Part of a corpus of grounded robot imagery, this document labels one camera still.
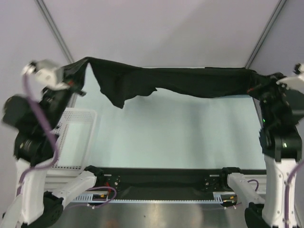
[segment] gray wall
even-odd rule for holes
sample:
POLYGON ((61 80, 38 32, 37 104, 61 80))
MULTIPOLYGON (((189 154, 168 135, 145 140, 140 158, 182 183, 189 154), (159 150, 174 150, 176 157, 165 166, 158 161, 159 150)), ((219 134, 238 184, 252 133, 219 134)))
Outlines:
POLYGON ((278 0, 45 3, 75 60, 93 56, 141 67, 242 67, 278 0))
MULTIPOLYGON (((22 93, 20 73, 33 59, 54 59, 66 64, 64 56, 34 1, 0 1, 0 109, 14 94, 22 93)), ((41 85, 32 83, 39 97, 41 85)), ((0 214, 14 197, 16 169, 13 145, 16 132, 0 124, 0 214)))
MULTIPOLYGON (((262 74, 291 75, 295 63, 304 63, 304 1, 289 0, 271 29, 251 68, 262 74)), ((304 121, 298 126, 304 138, 304 121)), ((296 205, 304 219, 304 169, 297 176, 296 205)))

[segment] purple cable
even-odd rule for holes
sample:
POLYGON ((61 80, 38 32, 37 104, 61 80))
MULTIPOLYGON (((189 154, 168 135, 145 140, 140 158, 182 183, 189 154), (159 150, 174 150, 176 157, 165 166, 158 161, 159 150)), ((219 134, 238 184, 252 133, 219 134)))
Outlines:
MULTIPOLYGON (((44 170, 44 169, 51 168, 57 162, 58 157, 59 157, 59 150, 56 146, 56 138, 51 133, 52 129, 51 129, 51 126, 50 126, 45 114, 43 113, 40 106, 34 101, 34 98, 33 98, 34 96, 31 93, 28 79, 29 79, 29 76, 27 74, 24 74, 22 77, 22 82, 23 82, 24 92, 27 95, 27 101, 28 101, 29 106, 31 107, 34 115, 36 116, 39 124, 41 125, 44 133, 46 134, 47 139, 49 140, 49 142, 51 144, 51 147, 54 151, 54 156, 53 156, 53 160, 48 165, 40 166, 40 167, 31 167, 31 168, 28 168, 27 170, 25 170, 20 176, 20 179, 19 179, 20 184, 23 184, 24 178, 29 172, 31 172, 33 170, 44 170)), ((19 186, 17 189, 17 195, 19 195, 20 193, 21 193, 21 186, 19 186)))
POLYGON ((295 174, 300 170, 300 168, 304 165, 304 160, 302 160, 289 174, 285 187, 285 203, 284 203, 284 220, 285 220, 285 228, 289 228, 289 224, 287 223, 289 220, 289 191, 290 191, 290 183, 295 177, 295 174))
MULTIPOLYGON (((108 201, 102 203, 101 205, 94 206, 94 208, 100 208, 100 207, 103 207, 103 206, 107 205, 109 202, 111 202, 112 200, 114 200, 115 197, 116 197, 116 195, 117 195, 116 189, 115 189, 115 188, 112 188, 112 187, 110 187, 110 186, 94 187, 94 188, 88 189, 87 191, 99 190, 99 189, 111 189, 111 190, 114 191, 114 196, 113 196, 112 198, 110 198, 108 201)), ((70 207, 68 207, 68 208, 66 208, 66 209, 71 209, 71 208, 75 208, 75 207, 83 207, 83 206, 86 206, 86 207, 87 207, 88 205, 86 205, 86 204, 76 204, 76 205, 70 206, 70 207)))
POLYGON ((255 189, 255 191, 257 191, 258 187, 260 187, 259 182, 256 179, 251 179, 251 180, 248 181, 248 183, 250 183, 250 182, 255 182, 256 183, 256 189, 255 189))

